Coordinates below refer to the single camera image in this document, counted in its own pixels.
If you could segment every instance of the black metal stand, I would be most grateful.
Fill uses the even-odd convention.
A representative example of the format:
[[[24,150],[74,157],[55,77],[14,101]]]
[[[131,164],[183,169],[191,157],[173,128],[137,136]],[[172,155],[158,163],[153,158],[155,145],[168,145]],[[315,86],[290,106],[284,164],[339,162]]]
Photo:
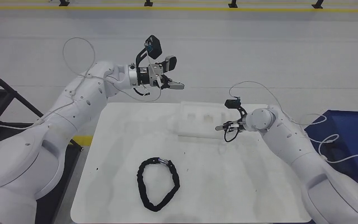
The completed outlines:
[[[69,2],[66,2],[66,0],[60,0],[61,4],[58,6],[68,6]]]
[[[229,3],[229,8],[237,8],[236,0],[232,0],[231,3]]]
[[[146,0],[144,3],[144,6],[153,6],[153,2],[151,2],[150,0]]]
[[[60,181],[52,191],[37,200],[35,224],[53,224],[55,222],[80,154],[81,152],[77,151],[75,146],[67,146],[65,167]]]
[[[313,8],[323,8],[322,7],[323,0],[318,0],[316,4],[313,4]]]
[[[0,78],[0,86],[3,87],[3,90],[0,90],[0,98],[3,100],[0,102],[0,115],[4,113],[6,108],[9,106],[13,99],[17,99],[20,103],[24,104],[27,108],[29,108],[32,112],[34,112],[38,117],[44,116],[36,107],[34,107],[30,102],[28,102],[25,98],[23,98],[16,90],[11,88],[4,80]],[[73,139],[70,141],[77,149],[83,151],[83,147],[80,146]]]

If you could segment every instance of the gray floor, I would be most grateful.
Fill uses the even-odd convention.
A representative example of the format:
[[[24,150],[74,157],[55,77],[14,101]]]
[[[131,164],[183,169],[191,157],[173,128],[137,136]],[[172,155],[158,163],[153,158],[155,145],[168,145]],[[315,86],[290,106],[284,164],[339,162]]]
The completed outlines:
[[[163,91],[158,102],[223,103],[234,83],[252,80],[269,87],[297,120],[327,109],[358,110],[358,13],[1,11],[0,77],[47,111],[75,77],[62,60],[67,39],[86,38],[97,60],[128,64],[150,34],[161,40],[161,59],[177,56],[168,75],[186,85],[183,91]],[[77,41],[65,53],[76,71],[92,59],[90,48]],[[245,104],[276,103],[257,85],[234,93]],[[119,94],[109,101],[134,102]],[[33,122],[36,116],[14,101],[0,119]],[[96,120],[78,134],[92,135],[95,127]],[[57,223],[70,221],[85,159],[83,152]]]
[[[63,198],[60,210],[58,211],[58,214],[57,214],[54,224],[70,224],[70,223],[72,223],[71,216],[70,216],[70,210],[72,207],[72,202],[73,202],[74,196],[76,194],[77,186],[78,186],[79,180],[81,178],[82,170],[83,170],[84,163],[86,161],[89,149],[90,149],[89,147],[85,147],[84,150],[79,155],[76,168],[73,171],[71,181],[67,187],[66,194]]]

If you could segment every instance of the white cable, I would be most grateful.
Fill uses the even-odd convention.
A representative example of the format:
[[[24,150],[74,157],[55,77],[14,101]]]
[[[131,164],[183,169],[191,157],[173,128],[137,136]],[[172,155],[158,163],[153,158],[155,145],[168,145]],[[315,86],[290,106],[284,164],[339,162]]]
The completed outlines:
[[[291,118],[287,113],[284,112],[284,110],[282,109],[282,106],[281,106],[279,100],[277,99],[277,97],[276,97],[266,86],[264,86],[263,84],[261,84],[261,83],[259,83],[259,82],[255,82],[255,81],[243,81],[243,82],[238,82],[238,83],[234,84],[234,85],[229,89],[229,95],[230,95],[231,97],[233,97],[233,98],[238,98],[238,97],[233,96],[233,95],[231,94],[231,89],[234,88],[235,86],[238,86],[238,85],[240,85],[241,83],[245,83],[245,82],[256,83],[256,84],[259,84],[260,86],[264,87],[264,88],[275,98],[275,100],[277,101],[277,103],[278,103],[278,105],[279,105],[279,107],[280,107],[282,113],[283,113],[291,122],[293,122],[293,123],[299,125],[300,128],[301,128],[301,130],[302,130],[302,132],[304,133],[304,135],[305,135],[308,139],[310,139],[310,140],[313,141],[313,142],[319,143],[318,153],[321,155],[321,157],[324,157],[324,160],[326,160],[326,161],[329,162],[330,164],[337,164],[337,163],[339,163],[339,162],[343,162],[343,161],[349,160],[350,158],[358,157],[358,155],[353,155],[353,156],[344,158],[343,160],[328,161],[327,158],[321,153],[321,146],[322,146],[322,144],[325,144],[325,143],[332,143],[332,142],[334,142],[335,140],[337,140],[337,139],[340,137],[340,135],[339,135],[339,134],[332,134],[332,135],[328,136],[327,138],[325,138],[323,141],[317,141],[317,140],[311,139],[311,138],[307,135],[307,132],[302,128],[302,125],[315,125],[315,124],[323,123],[323,122],[325,122],[325,121],[327,120],[327,117],[324,116],[323,114],[304,114],[303,116],[305,116],[305,115],[318,115],[318,116],[324,117],[324,119],[321,120],[321,121],[319,121],[319,122],[314,122],[314,123],[312,123],[312,124],[300,124],[300,123],[297,123],[293,118]]]
[[[319,124],[319,123],[325,122],[325,121],[327,120],[327,117],[324,116],[324,115],[322,115],[322,114],[304,114],[304,116],[305,116],[305,115],[318,115],[318,116],[324,117],[324,119],[321,120],[321,121],[319,121],[319,122],[312,123],[312,124],[301,124],[301,123],[296,122],[296,121],[295,121],[293,118],[291,118],[286,112],[284,112],[284,110],[282,109],[282,106],[281,106],[279,100],[278,100],[277,97],[269,90],[269,88],[267,88],[266,86],[264,86],[263,84],[261,84],[261,83],[259,83],[259,82],[255,82],[255,81],[243,81],[243,82],[238,82],[238,83],[234,84],[234,85],[229,89],[229,95],[230,95],[231,97],[233,97],[233,98],[237,98],[236,96],[233,96],[233,95],[231,94],[231,89],[234,88],[235,86],[238,86],[238,85],[240,85],[240,84],[242,84],[242,83],[245,83],[245,82],[256,83],[256,84],[262,86],[263,88],[265,88],[265,89],[275,98],[276,102],[279,104],[279,107],[280,107],[282,113],[283,113],[292,123],[295,123],[295,124],[298,124],[298,125],[313,125],[313,124]]]
[[[80,39],[80,40],[86,41],[86,42],[90,45],[90,47],[91,47],[91,49],[92,49],[92,51],[93,51],[93,61],[92,61],[91,65],[87,68],[87,70],[86,70],[86,72],[85,72],[84,75],[75,72],[75,71],[71,68],[71,66],[69,66],[69,64],[68,64],[68,62],[67,62],[67,60],[66,60],[66,57],[65,57],[64,51],[65,51],[66,44],[67,44],[70,40],[73,40],[73,39]],[[54,109],[53,111],[48,112],[46,115],[44,115],[43,117],[39,118],[33,125],[31,125],[31,126],[29,126],[29,127],[18,128],[18,127],[6,126],[6,125],[0,125],[0,127],[3,127],[3,128],[11,128],[11,129],[17,129],[17,130],[29,129],[29,128],[32,128],[32,127],[38,125],[38,124],[43,123],[44,119],[46,119],[48,116],[50,116],[50,115],[53,114],[54,112],[56,112],[56,111],[58,111],[58,110],[60,110],[60,109],[62,109],[62,108],[64,108],[64,107],[66,107],[66,106],[69,106],[69,105],[71,105],[71,104],[74,104],[74,99],[73,99],[73,98],[74,98],[74,96],[76,95],[77,89],[78,89],[78,88],[81,86],[81,84],[85,81],[85,79],[87,78],[87,73],[90,71],[90,69],[92,68],[92,66],[94,65],[94,63],[95,63],[95,61],[96,61],[96,51],[95,51],[95,47],[94,47],[88,40],[86,40],[85,38],[70,38],[70,39],[68,39],[68,40],[64,43],[64,45],[63,45],[63,47],[62,47],[62,58],[63,58],[63,60],[64,60],[64,62],[65,62],[65,64],[66,64],[67,68],[68,68],[71,72],[73,72],[74,74],[76,74],[76,75],[78,75],[78,76],[83,77],[83,78],[81,79],[81,81],[79,82],[79,84],[77,85],[77,87],[73,90],[73,91],[74,91],[74,94],[71,95],[71,100],[72,100],[72,102],[70,102],[70,103],[68,103],[68,104],[65,104],[65,105],[63,105],[63,106],[60,106],[60,107]],[[150,62],[149,57],[148,57],[148,61],[149,61],[149,64],[150,64],[152,70],[154,71],[153,66],[152,66],[152,64],[151,64],[151,62]],[[120,91],[120,92],[126,94],[127,96],[131,97],[132,99],[138,100],[138,101],[140,101],[140,102],[154,102],[154,101],[158,100],[158,99],[160,98],[160,96],[162,95],[162,89],[159,88],[159,96],[158,96],[156,99],[154,99],[154,100],[149,100],[149,101],[140,100],[140,99],[137,99],[137,98],[135,98],[135,97],[133,97],[133,96],[127,94],[126,92],[124,92],[124,91],[122,91],[122,90],[119,90],[119,89],[114,85],[114,83],[110,82],[109,80],[106,80],[106,79],[101,78],[101,77],[98,77],[98,76],[92,76],[92,77],[94,77],[94,78],[99,78],[99,79],[101,79],[101,80],[104,80],[104,81],[106,81],[106,82],[111,83],[111,84],[114,86],[114,88],[116,88],[118,91]]]
[[[296,121],[295,121],[293,118],[291,118],[286,112],[284,112],[284,110],[282,109],[282,106],[281,106],[279,100],[277,99],[277,97],[276,97],[265,85],[263,85],[263,84],[261,84],[261,83],[259,83],[259,82],[255,82],[255,81],[243,81],[243,82],[235,83],[235,84],[229,89],[229,95],[230,95],[231,97],[233,97],[233,98],[237,98],[236,96],[233,96],[233,95],[231,94],[231,89],[234,88],[235,86],[238,86],[238,85],[240,85],[240,84],[242,84],[242,83],[245,83],[245,82],[256,83],[256,84],[262,86],[263,88],[265,88],[265,89],[275,98],[275,100],[276,100],[276,102],[278,103],[278,105],[279,105],[280,110],[282,111],[282,113],[283,113],[292,123],[295,123],[295,124],[299,125],[300,128],[301,128],[301,131],[304,133],[304,135],[305,135],[308,139],[310,139],[310,140],[313,141],[313,142],[317,142],[317,143],[331,143],[331,142],[332,142],[332,141],[327,141],[327,142],[322,141],[322,142],[320,142],[320,141],[311,139],[311,138],[307,135],[306,131],[302,128],[302,125],[315,125],[315,124],[320,124],[320,123],[322,123],[322,122],[325,122],[325,121],[327,120],[327,117],[326,117],[326,116],[324,116],[323,114],[304,114],[303,116],[305,116],[305,115],[318,115],[318,116],[324,117],[324,119],[321,120],[321,121],[319,121],[319,122],[314,122],[314,123],[312,123],[312,124],[301,124],[301,123],[296,122]]]
[[[353,155],[353,156],[349,156],[347,158],[344,158],[342,160],[338,160],[338,161],[329,161],[327,160],[327,158],[321,153],[321,146],[323,144],[323,142],[325,141],[328,141],[328,139],[332,138],[333,136],[336,136],[334,139],[331,140],[331,142],[334,142],[335,140],[337,140],[339,138],[339,135],[338,134],[333,134],[331,136],[328,136],[327,138],[325,138],[318,146],[318,153],[319,155],[321,155],[321,157],[324,157],[324,160],[330,164],[337,164],[339,162],[343,162],[343,161],[346,161],[346,160],[349,160],[350,158],[354,158],[354,157],[358,157],[358,155]]]
[[[25,129],[29,129],[32,128],[33,126],[35,126],[36,124],[32,124],[31,126],[25,127],[25,128],[17,128],[17,127],[12,127],[12,126],[6,126],[6,125],[0,125],[0,127],[2,128],[10,128],[10,129],[16,129],[16,130],[25,130]]]

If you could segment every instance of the black cable tie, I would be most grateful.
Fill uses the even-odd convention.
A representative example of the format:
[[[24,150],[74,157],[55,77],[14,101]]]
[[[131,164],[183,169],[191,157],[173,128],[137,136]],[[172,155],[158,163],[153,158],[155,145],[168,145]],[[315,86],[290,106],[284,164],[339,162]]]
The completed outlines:
[[[136,88],[133,88],[133,90],[134,90],[139,96],[148,96],[148,95],[150,95],[150,92],[147,92],[146,94],[143,94],[143,93],[139,92]]]

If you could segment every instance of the table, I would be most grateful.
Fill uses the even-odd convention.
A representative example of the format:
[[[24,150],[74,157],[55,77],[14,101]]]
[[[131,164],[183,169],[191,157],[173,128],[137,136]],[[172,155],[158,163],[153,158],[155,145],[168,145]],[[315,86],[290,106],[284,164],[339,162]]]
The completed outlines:
[[[249,113],[266,105],[243,107]],[[258,133],[243,132],[232,143],[180,137],[170,129],[179,111],[180,104],[106,106],[72,205],[74,222],[310,221],[300,199],[298,178]],[[238,119],[237,111],[230,113]],[[173,199],[159,212],[144,208],[136,181],[139,165],[151,157],[171,160],[181,183]],[[149,165],[143,176],[153,204],[173,187],[165,166]]]

